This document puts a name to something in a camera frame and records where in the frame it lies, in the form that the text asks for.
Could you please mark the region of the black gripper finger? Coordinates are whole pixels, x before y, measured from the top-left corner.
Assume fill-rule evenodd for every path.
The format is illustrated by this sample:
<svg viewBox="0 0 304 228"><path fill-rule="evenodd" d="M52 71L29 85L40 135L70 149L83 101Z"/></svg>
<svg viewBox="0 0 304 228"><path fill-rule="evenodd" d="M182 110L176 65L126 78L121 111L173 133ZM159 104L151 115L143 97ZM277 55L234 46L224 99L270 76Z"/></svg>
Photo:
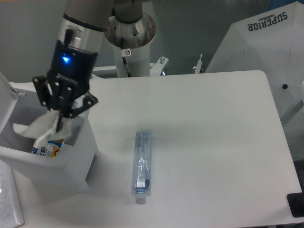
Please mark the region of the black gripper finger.
<svg viewBox="0 0 304 228"><path fill-rule="evenodd" d="M53 109L52 108L53 97L49 89L49 83L47 77L44 75L36 76L33 77L32 82L34 84L40 104L46 107L49 111L51 111Z"/></svg>
<svg viewBox="0 0 304 228"><path fill-rule="evenodd" d="M72 98L72 90L67 90L67 92L59 96L58 107L59 117L57 122L57 132L62 129L62 119L70 118L73 119L77 115L83 113L84 111L90 109L93 105L98 103L98 99L93 96L89 91L80 97L80 106L73 108L75 99Z"/></svg>

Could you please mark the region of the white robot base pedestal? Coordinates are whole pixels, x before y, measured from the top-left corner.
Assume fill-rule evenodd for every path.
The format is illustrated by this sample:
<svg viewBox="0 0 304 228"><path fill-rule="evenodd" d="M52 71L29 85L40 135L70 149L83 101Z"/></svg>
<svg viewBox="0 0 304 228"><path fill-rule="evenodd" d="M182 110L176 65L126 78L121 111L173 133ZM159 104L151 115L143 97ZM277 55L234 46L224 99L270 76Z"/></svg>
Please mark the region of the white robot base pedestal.
<svg viewBox="0 0 304 228"><path fill-rule="evenodd" d="M147 13L131 24L109 18L105 38L113 48L119 78L150 75L150 45L156 35L156 23Z"/></svg>

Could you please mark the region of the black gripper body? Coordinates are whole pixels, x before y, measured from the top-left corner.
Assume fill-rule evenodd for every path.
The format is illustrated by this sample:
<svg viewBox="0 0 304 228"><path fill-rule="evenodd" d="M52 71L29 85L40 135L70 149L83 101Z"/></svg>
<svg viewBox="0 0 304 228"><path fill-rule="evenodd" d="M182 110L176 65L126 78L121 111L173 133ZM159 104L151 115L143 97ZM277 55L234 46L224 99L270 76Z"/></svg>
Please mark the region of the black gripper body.
<svg viewBox="0 0 304 228"><path fill-rule="evenodd" d="M51 68L47 72L48 83L52 89L52 108L57 110L58 98L67 90L72 90L75 99L73 108L79 107L80 96L89 91L89 80L98 53L81 50L63 42L56 42Z"/></svg>

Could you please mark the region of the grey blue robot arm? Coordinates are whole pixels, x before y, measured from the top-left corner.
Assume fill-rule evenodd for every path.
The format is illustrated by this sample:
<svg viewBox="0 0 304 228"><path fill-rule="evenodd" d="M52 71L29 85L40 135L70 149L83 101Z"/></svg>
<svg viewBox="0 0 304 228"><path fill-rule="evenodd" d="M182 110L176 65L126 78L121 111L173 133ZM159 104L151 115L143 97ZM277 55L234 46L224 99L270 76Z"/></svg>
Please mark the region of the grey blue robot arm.
<svg viewBox="0 0 304 228"><path fill-rule="evenodd" d="M59 112L56 132L63 118L74 118L98 102L89 92L89 80L110 16L135 23L142 16L141 0L69 0L55 45L51 67L32 79L42 106Z"/></svg>

